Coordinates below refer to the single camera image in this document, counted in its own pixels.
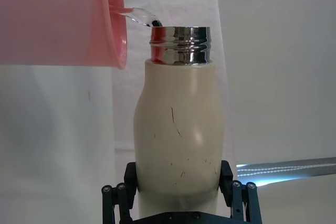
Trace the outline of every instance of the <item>metal bottle neck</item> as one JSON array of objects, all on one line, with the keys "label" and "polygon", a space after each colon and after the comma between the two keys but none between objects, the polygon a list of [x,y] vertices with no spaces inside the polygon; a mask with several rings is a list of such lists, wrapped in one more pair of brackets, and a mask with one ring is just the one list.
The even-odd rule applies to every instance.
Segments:
[{"label": "metal bottle neck", "polygon": [[151,61],[164,65],[210,63],[210,27],[153,27]]}]

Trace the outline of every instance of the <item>white bottle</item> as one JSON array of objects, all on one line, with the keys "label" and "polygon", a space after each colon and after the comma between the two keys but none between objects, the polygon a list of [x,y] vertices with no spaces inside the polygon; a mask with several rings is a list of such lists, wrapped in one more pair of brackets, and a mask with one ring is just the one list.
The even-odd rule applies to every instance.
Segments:
[{"label": "white bottle", "polygon": [[216,212],[223,107],[209,27],[153,27],[152,58],[134,116],[141,218]]}]

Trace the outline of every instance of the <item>scratch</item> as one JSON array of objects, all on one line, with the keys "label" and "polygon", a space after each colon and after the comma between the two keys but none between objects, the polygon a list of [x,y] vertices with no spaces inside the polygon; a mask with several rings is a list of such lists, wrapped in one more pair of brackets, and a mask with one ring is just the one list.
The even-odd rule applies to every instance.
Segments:
[{"label": "scratch", "polygon": [[173,107],[171,107],[171,109],[172,109],[172,118],[173,118],[173,123],[175,123],[175,121],[174,121],[174,111],[173,111]]},{"label": "scratch", "polygon": [[182,137],[177,127],[176,127],[176,130],[177,130],[178,134],[180,135],[180,137]]},{"label": "scratch", "polygon": [[171,107],[171,109],[172,109],[172,119],[173,119],[173,124],[175,125],[176,131],[177,131],[177,133],[179,134],[179,136],[182,137],[182,135],[181,135],[179,129],[178,129],[177,126],[176,126],[175,120],[174,120],[174,110],[173,110],[173,107]]}]

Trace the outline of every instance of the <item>white wall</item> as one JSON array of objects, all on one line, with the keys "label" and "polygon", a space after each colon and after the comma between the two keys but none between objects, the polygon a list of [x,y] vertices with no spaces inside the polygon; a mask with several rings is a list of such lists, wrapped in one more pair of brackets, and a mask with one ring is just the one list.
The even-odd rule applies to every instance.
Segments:
[{"label": "white wall", "polygon": [[333,174],[259,187],[263,223],[335,223],[335,182]]},{"label": "white wall", "polygon": [[0,66],[0,223],[101,223],[110,68]]},{"label": "white wall", "polygon": [[336,0],[218,0],[239,164],[336,156]]}]

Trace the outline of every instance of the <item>pink plastic container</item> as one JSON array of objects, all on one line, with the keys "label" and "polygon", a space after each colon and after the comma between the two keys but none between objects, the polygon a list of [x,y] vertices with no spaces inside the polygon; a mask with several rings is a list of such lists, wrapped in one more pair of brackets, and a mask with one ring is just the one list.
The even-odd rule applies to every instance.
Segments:
[{"label": "pink plastic container", "polygon": [[113,66],[127,60],[123,0],[0,0],[0,64]]}]

